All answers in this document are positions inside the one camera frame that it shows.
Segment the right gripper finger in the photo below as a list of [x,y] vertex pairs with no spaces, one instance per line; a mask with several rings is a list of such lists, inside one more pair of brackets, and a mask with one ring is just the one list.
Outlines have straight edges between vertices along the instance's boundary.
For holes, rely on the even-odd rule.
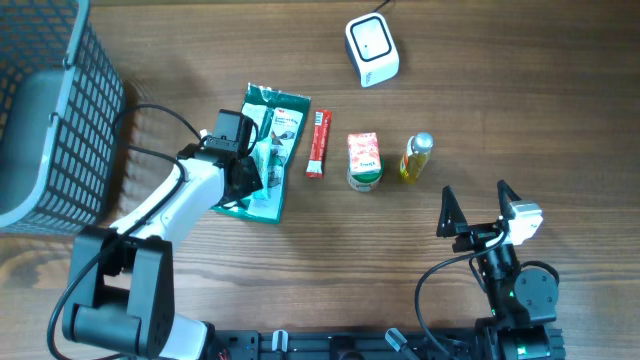
[[497,191],[501,216],[504,219],[512,219],[513,214],[510,208],[510,203],[513,201],[520,201],[521,197],[513,191],[505,180],[498,181]]
[[467,231],[468,223],[453,189],[450,186],[445,186],[442,189],[441,211],[436,236],[447,238],[461,235]]

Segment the teal snack packet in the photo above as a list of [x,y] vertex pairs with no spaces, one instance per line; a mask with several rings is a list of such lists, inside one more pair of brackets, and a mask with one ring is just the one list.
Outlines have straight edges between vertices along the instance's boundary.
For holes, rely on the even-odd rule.
[[270,164],[272,157],[276,154],[277,149],[268,138],[259,141],[251,152],[251,156],[256,163],[259,178],[263,185],[261,190],[258,190],[253,194],[254,199],[270,199],[270,188],[281,183],[281,176],[279,175],[278,170],[274,165]]

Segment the green 3M package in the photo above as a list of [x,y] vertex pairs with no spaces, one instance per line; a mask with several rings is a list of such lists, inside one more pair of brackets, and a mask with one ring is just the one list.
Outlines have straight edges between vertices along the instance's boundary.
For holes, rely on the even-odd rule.
[[281,176],[281,183],[270,188],[271,198],[257,200],[252,195],[226,205],[214,206],[216,212],[264,223],[280,222],[286,193],[286,180],[291,159],[301,138],[311,105],[311,98],[250,83],[241,113],[257,124],[250,144],[268,138],[277,149],[270,164]]

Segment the yellow dish soap bottle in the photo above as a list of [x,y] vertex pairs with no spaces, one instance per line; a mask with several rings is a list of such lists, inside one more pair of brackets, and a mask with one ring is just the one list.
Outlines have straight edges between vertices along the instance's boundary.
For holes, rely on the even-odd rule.
[[430,159],[434,139],[428,132],[412,136],[399,164],[400,178],[406,183],[415,183]]

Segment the red stick sachet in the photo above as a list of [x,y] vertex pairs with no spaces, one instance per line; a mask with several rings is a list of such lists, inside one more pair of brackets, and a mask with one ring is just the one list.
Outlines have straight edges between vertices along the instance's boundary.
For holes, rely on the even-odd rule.
[[317,110],[315,112],[311,153],[306,168],[306,176],[308,178],[323,177],[323,163],[331,121],[332,112],[330,110]]

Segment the orange jar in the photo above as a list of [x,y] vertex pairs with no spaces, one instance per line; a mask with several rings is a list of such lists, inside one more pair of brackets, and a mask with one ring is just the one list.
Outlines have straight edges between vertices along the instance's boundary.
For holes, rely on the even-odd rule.
[[374,132],[349,134],[347,144],[349,185],[359,192],[373,190],[378,185],[384,169],[377,135]]

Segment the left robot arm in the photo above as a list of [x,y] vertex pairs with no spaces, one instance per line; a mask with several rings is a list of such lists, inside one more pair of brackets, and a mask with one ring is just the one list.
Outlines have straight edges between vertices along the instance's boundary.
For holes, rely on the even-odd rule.
[[176,313],[173,255],[205,212],[262,189],[250,155],[258,135],[250,117],[219,111],[212,132],[168,157],[170,175],[134,212],[80,231],[47,329],[55,358],[57,328],[112,359],[229,358],[213,324]]

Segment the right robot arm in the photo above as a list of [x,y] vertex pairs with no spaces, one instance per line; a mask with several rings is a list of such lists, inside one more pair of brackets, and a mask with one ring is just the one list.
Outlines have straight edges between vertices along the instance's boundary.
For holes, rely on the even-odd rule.
[[451,187],[442,190],[436,235],[453,237],[455,253],[472,256],[472,273],[487,295],[492,315],[474,328],[476,359],[564,359],[562,331],[556,321],[560,276],[551,265],[521,262],[516,248],[534,236],[542,209],[521,199],[501,180],[497,184],[500,216],[492,223],[467,222]]

